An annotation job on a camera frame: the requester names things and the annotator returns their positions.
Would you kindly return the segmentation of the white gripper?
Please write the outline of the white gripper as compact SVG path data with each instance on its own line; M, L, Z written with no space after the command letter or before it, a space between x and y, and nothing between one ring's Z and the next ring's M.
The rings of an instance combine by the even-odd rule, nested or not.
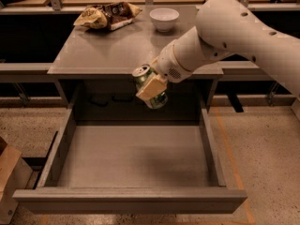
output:
M191 71L184 69L177 61L174 45L175 41L173 40L151 63L151 67L157 74L152 73L138 90L136 96L139 99L150 100L167 89L168 81L180 83L192 75Z

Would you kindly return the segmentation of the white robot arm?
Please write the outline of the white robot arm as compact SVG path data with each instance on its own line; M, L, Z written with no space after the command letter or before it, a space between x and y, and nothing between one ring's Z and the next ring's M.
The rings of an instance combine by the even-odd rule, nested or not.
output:
M148 101L168 82L179 83L234 53L300 95L300 39L267 26L236 0L209 0L199 8L195 26L161 51L137 97Z

